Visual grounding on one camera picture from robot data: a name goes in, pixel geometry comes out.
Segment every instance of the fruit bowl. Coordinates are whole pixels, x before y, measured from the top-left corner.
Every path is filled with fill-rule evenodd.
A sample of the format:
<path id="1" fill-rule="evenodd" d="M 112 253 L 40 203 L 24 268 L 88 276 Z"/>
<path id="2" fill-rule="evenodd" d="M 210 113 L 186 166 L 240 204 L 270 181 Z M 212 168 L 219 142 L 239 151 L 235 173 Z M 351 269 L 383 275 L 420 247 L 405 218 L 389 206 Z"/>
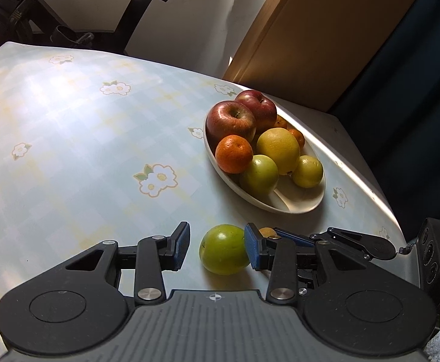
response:
<path id="1" fill-rule="evenodd" d="M 279 108 L 277 108 L 277 113 L 281 117 L 285 117 L 286 114 L 282 110 L 279 110 Z M 249 203 L 269 212 L 304 214 L 312 211 L 322 201 L 326 188 L 325 176 L 322 176 L 322 181 L 318 186 L 310 189 L 299 188 L 289 176 L 280 176 L 277 188 L 270 193 L 269 196 L 265 197 L 263 201 L 257 200 L 240 187 L 238 175 L 227 174 L 218 166 L 217 161 L 215 160 L 215 154 L 210 148 L 209 138 L 206 134 L 206 118 L 203 124 L 203 132 L 206 153 L 215 171 L 235 193 Z M 315 151 L 307 141 L 305 142 L 304 148 L 301 150 L 301 155 L 310 155 L 317 158 Z"/>

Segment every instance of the table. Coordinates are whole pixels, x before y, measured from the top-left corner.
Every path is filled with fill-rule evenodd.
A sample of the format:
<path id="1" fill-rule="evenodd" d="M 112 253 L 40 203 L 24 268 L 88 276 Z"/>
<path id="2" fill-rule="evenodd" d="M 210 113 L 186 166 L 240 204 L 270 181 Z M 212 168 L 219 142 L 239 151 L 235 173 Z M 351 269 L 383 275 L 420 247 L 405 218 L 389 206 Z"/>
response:
<path id="1" fill-rule="evenodd" d="M 266 275 L 251 268 L 230 277 L 203 269 L 198 247 L 217 224 L 253 221 L 303 234 L 334 226 L 382 236 L 396 248 L 405 245 L 339 121 L 275 97 L 323 163 L 325 197 L 307 214 L 285 215 L 265 212 L 231 191 L 207 158 L 201 127 L 212 105 L 243 89 L 104 52 L 3 45 L 0 297 L 102 240 L 135 245 L 169 235 L 180 221 L 190 223 L 192 239 L 180 272 L 164 272 L 168 293 L 265 292 Z M 144 180 L 141 173 L 162 179 Z M 407 271 L 404 264 L 397 267 Z M 124 271 L 120 290 L 132 294 L 131 272 Z M 4 351 L 0 338 L 0 355 Z"/>

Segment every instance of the orange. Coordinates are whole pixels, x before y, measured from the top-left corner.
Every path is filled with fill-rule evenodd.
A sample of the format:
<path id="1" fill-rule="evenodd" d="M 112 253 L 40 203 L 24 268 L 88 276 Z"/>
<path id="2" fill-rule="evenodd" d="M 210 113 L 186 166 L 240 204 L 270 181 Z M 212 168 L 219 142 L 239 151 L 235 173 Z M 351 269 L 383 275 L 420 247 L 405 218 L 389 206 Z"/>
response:
<path id="1" fill-rule="evenodd" d="M 274 128 L 284 128 L 287 129 L 287 121 L 284 120 L 280 115 L 277 114 L 277 121 Z"/>
<path id="2" fill-rule="evenodd" d="M 237 135 L 223 138 L 215 150 L 218 166 L 228 174 L 243 173 L 253 159 L 250 143 Z"/>
<path id="3" fill-rule="evenodd" d="M 302 132 L 298 131 L 297 129 L 289 129 L 289 132 L 291 132 L 294 135 L 295 139 L 299 143 L 299 148 L 302 150 L 305 144 L 305 138 Z"/>

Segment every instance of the black metal frame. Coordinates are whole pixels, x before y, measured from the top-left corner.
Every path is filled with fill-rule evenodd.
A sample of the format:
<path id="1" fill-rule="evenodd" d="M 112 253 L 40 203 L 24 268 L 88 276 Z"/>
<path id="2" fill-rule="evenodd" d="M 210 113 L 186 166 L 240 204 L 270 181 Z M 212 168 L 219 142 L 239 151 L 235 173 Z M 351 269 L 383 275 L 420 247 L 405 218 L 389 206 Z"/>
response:
<path id="1" fill-rule="evenodd" d="M 126 48 L 131 35 L 151 1 L 152 0 L 131 0 L 114 31 L 75 30 L 75 32 L 77 33 L 78 38 L 82 33 L 93 33 L 94 40 L 91 44 L 92 49 L 124 54 L 124 49 Z M 50 40 L 51 34 L 57 26 L 66 26 L 66 23 L 44 0 L 34 0 L 34 2 L 35 4 L 28 14 L 28 19 L 30 19 L 41 30 L 41 33 L 35 33 L 33 35 L 33 44 L 39 46 L 53 46 Z"/>

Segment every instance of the blue curtain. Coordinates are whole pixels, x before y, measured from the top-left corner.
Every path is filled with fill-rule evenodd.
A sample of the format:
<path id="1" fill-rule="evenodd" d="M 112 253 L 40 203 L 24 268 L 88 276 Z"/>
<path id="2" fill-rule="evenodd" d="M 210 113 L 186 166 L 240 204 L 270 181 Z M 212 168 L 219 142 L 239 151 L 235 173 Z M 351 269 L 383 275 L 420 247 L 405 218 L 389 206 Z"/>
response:
<path id="1" fill-rule="evenodd" d="M 440 217 L 440 0 L 416 0 L 330 110 L 373 170 L 407 240 Z"/>

